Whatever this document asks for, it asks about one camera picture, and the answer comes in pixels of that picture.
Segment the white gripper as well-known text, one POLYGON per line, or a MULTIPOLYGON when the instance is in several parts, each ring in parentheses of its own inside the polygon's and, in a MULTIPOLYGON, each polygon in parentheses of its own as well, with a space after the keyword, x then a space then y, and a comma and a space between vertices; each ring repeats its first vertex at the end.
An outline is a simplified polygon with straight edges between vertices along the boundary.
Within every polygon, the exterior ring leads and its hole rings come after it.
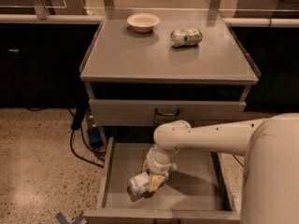
POLYGON ((142 171, 149 172, 147 192, 155 192, 169 177, 170 170, 176 169, 172 159, 177 155, 176 150, 165 150, 154 145, 142 164, 142 171))

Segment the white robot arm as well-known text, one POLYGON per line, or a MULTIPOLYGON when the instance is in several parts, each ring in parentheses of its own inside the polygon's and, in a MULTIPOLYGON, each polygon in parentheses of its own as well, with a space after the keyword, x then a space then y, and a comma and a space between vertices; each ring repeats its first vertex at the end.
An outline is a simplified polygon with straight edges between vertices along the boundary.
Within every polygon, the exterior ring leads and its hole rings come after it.
POLYGON ((158 126, 144 167, 147 191, 165 181, 183 148, 243 156, 240 224, 299 224, 299 114, 193 127, 185 120, 158 126))

